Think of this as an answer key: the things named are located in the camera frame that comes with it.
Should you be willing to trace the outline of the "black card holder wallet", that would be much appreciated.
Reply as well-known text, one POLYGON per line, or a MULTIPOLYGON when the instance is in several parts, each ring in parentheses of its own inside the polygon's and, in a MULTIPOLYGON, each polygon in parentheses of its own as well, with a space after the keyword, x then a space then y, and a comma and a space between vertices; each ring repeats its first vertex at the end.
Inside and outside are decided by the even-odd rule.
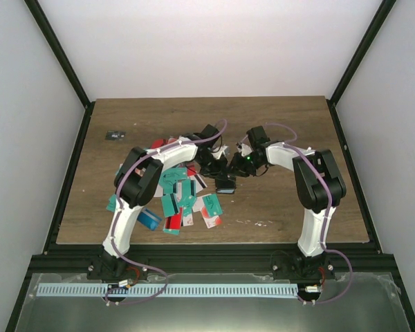
POLYGON ((236 177, 229 174, 218 175, 215 178, 217 194, 234 194, 236 190, 236 177))

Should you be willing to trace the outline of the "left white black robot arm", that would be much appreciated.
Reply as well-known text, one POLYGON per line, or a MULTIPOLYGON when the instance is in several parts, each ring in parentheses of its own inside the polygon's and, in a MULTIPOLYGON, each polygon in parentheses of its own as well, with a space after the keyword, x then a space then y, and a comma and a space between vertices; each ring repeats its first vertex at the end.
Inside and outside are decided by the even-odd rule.
POLYGON ((179 136, 161 147, 134 147, 129 152, 114 180, 115 211, 102 243, 109 256, 102 268, 110 278, 120 279, 127 273, 128 263, 122 257, 129 251, 138 215, 154 197, 162 172, 194 160, 201 149, 216 142, 227 127, 227 121, 222 122, 221 129, 209 125, 201 133, 179 136))

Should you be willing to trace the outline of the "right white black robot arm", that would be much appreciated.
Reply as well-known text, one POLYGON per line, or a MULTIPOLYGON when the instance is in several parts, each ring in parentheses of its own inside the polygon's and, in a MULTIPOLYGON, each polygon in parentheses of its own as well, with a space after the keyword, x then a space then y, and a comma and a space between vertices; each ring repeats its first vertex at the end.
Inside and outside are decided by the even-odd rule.
POLYGON ((228 171, 234 176, 256 176, 260 167, 279 166, 294 173, 297 196, 304 208, 302 233, 297 242, 302 256, 293 262, 298 277, 308 279, 318 270, 316 256, 326 251, 331 218, 347 188, 333 154, 328 149, 295 147, 271 141, 263 126, 246 133, 239 142, 228 171))

